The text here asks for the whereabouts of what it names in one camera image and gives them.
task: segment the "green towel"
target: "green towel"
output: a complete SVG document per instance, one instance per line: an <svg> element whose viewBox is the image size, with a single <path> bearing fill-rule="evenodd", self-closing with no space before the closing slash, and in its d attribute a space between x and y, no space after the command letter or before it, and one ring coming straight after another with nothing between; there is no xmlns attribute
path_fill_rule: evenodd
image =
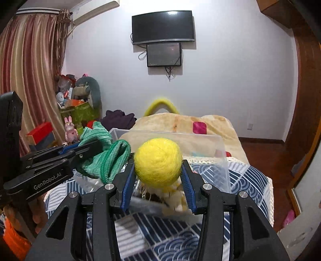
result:
<svg viewBox="0 0 321 261"><path fill-rule="evenodd" d="M103 152L84 161L76 167L84 176L100 178L104 184L111 183L117 173L126 164L130 155L130 145L127 141L119 139L113 143L111 134L98 121L93 124L93 129L86 127L80 137L80 144L99 140Z"/></svg>

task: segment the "human hand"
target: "human hand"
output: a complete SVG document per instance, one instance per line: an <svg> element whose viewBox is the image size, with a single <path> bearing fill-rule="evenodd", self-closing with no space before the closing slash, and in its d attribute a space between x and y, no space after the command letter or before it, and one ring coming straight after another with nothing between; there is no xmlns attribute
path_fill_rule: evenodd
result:
<svg viewBox="0 0 321 261"><path fill-rule="evenodd" d="M37 224L35 231L39 234L40 230L45 226L48 216L46 213L45 203L43 201L44 197L38 197L35 204L31 204L30 209L32 212L32 219ZM10 221L11 225L16 231L22 232L21 224L18 221L16 214L17 210L10 205L7 205L3 208L3 212L6 218Z"/></svg>

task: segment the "fuzzy yellow wool ball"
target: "fuzzy yellow wool ball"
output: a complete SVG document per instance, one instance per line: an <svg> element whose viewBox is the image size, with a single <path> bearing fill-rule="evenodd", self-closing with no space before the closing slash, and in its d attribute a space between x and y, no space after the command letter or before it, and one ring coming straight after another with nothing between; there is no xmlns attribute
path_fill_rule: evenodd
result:
<svg viewBox="0 0 321 261"><path fill-rule="evenodd" d="M172 140L150 139L135 152L135 172L146 185L164 188L178 179L182 160L179 146Z"/></svg>

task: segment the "wooden cabinet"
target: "wooden cabinet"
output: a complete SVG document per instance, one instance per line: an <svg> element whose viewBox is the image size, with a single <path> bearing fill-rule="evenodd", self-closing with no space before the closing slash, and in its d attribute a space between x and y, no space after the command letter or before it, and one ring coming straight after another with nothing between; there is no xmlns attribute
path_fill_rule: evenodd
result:
<svg viewBox="0 0 321 261"><path fill-rule="evenodd" d="M290 0L256 0L261 13L287 28L304 25L305 21Z"/></svg>

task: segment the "yellow tube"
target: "yellow tube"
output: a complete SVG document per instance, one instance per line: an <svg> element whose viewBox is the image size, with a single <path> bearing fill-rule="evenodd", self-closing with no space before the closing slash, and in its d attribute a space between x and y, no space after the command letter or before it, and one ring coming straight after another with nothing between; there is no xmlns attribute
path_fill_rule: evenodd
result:
<svg viewBox="0 0 321 261"><path fill-rule="evenodd" d="M144 117L154 114L157 107L159 107L162 104L164 104L167 107L170 113L179 114L178 110L176 109L173 103L171 103L168 99L161 98L161 99L156 99L155 101L152 102L152 104L145 111Z"/></svg>

